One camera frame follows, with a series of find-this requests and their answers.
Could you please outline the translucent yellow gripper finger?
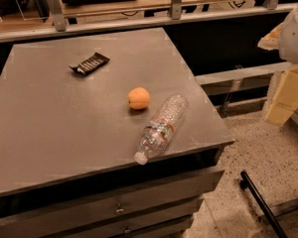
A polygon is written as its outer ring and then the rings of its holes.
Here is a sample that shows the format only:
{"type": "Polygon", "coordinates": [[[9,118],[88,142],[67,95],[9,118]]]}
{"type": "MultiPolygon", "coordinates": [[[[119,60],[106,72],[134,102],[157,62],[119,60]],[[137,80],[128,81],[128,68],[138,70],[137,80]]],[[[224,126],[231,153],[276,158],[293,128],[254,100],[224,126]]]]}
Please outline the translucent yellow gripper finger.
{"type": "Polygon", "coordinates": [[[264,121],[282,126],[298,109],[298,65],[275,74],[267,92],[264,121]]]}
{"type": "Polygon", "coordinates": [[[262,37],[257,46],[263,50],[273,51],[279,49],[279,37],[282,30],[283,24],[280,23],[273,30],[271,30],[267,35],[262,37]]]}

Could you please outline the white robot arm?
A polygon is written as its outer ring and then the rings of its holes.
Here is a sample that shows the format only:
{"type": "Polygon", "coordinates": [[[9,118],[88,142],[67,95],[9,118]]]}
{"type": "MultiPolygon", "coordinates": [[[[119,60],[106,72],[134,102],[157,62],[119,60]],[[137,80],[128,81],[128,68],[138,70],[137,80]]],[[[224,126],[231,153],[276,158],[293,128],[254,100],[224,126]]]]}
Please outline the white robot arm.
{"type": "Polygon", "coordinates": [[[298,109],[298,4],[257,46],[278,50],[280,58],[291,63],[280,76],[271,79],[264,108],[264,120],[282,126],[298,109]]]}

